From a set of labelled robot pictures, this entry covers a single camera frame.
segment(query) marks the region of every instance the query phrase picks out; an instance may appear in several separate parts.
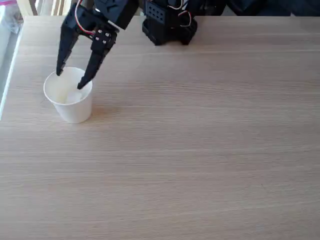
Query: white wire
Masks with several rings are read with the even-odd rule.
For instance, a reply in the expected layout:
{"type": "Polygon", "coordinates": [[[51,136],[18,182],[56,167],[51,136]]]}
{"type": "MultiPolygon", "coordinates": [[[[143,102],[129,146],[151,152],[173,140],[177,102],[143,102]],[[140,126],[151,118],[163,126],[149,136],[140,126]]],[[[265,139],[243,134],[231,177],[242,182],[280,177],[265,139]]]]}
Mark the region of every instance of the white wire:
{"type": "Polygon", "coordinates": [[[168,5],[168,7],[169,7],[169,8],[172,8],[172,9],[174,9],[174,10],[179,10],[179,9],[182,8],[183,5],[184,5],[184,0],[181,0],[181,5],[180,5],[180,7],[174,7],[174,6],[170,6],[170,5],[168,5]]]}
{"type": "Polygon", "coordinates": [[[79,28],[80,28],[82,31],[84,31],[85,33],[94,35],[94,34],[95,34],[94,31],[85,30],[84,27],[81,26],[81,24],[80,24],[80,22],[79,22],[77,12],[78,12],[78,7],[79,7],[79,5],[81,4],[81,2],[82,2],[82,0],[78,0],[77,4],[76,4],[76,6],[75,6],[75,10],[74,10],[74,16],[75,16],[76,24],[78,24],[79,28]]]}
{"type": "Polygon", "coordinates": [[[184,10],[184,11],[180,12],[180,13],[178,14],[178,16],[181,16],[182,14],[185,14],[185,13],[188,13],[188,14],[189,14],[189,18],[190,18],[189,24],[188,24],[188,25],[180,25],[180,27],[189,27],[189,26],[191,25],[192,17],[191,17],[190,12],[188,12],[187,10],[184,10]]]}

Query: paper cup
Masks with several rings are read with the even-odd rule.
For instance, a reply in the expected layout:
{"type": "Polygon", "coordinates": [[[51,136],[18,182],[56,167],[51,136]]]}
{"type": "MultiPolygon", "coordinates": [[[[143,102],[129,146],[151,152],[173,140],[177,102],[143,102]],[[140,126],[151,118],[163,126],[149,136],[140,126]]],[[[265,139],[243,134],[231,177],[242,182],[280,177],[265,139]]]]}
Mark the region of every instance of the paper cup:
{"type": "Polygon", "coordinates": [[[91,115],[92,81],[83,89],[77,90],[77,85],[84,74],[85,71],[82,69],[65,67],[60,76],[53,72],[44,82],[44,95],[54,105],[62,119],[71,124],[82,123],[91,115]]]}

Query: wood grain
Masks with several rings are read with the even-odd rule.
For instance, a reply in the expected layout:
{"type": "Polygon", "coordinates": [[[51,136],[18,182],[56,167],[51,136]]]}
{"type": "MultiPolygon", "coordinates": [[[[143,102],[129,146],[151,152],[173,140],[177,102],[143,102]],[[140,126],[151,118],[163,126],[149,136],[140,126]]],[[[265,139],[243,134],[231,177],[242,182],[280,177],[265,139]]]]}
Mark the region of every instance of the wood grain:
{"type": "MultiPolygon", "coordinates": [[[[45,99],[62,17],[25,21],[0,123],[2,240],[318,240],[320,19],[199,17],[153,46],[135,17],[92,117],[45,99]]],[[[90,41],[68,61],[85,68],[90,41]]]]}

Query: table surface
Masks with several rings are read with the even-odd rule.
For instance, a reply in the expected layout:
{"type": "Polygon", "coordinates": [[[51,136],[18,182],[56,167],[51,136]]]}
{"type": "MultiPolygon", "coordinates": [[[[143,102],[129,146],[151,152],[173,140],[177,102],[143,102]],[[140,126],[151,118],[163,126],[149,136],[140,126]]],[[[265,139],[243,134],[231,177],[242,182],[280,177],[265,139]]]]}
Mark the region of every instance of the table surface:
{"type": "MultiPolygon", "coordinates": [[[[135,17],[82,124],[43,94],[63,18],[26,19],[0,122],[0,239],[320,238],[320,18],[197,19],[189,46],[153,46],[135,17]]],[[[67,65],[89,54],[81,38],[67,65]]]]}

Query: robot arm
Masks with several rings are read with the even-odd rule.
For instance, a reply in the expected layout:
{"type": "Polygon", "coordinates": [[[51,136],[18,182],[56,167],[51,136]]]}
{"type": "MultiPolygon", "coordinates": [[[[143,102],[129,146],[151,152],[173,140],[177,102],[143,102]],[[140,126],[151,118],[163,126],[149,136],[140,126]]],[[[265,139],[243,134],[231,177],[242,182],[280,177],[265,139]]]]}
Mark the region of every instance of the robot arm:
{"type": "MultiPolygon", "coordinates": [[[[202,0],[189,1],[197,1],[198,4],[193,3],[193,9],[182,10],[183,0],[145,2],[146,19],[142,30],[155,45],[174,40],[189,44],[197,31],[193,11],[200,7],[202,0]]],[[[138,0],[94,0],[94,9],[81,6],[81,2],[79,0],[72,5],[62,23],[56,65],[56,74],[60,76],[79,35],[92,40],[92,53],[78,89],[82,89],[95,77],[106,55],[116,43],[119,29],[115,25],[126,29],[139,7],[138,0]]]]}

